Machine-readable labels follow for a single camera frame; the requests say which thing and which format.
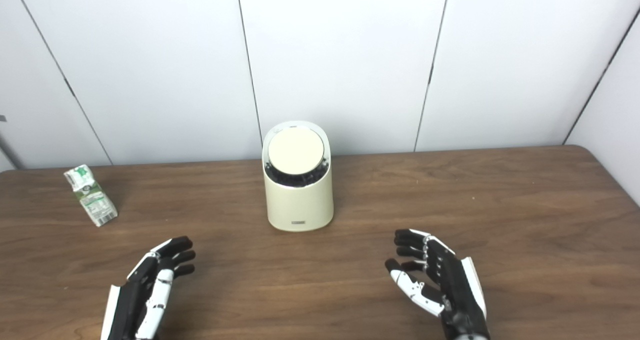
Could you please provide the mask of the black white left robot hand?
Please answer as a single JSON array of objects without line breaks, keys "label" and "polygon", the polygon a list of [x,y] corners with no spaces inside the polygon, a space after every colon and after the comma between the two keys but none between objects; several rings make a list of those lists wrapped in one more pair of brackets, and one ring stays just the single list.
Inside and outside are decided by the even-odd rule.
[{"label": "black white left robot hand", "polygon": [[174,237],[150,249],[121,286],[112,285],[101,340],[157,340],[173,282],[195,271],[196,253],[188,236]]}]

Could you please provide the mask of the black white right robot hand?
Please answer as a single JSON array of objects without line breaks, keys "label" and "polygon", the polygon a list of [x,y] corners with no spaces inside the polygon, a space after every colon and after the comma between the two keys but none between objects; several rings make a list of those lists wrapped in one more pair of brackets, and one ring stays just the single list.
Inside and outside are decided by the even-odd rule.
[{"label": "black white right robot hand", "polygon": [[487,306],[473,259],[456,253],[431,233],[411,228],[394,233],[395,258],[385,267],[417,306],[439,318],[447,340],[489,340]]}]

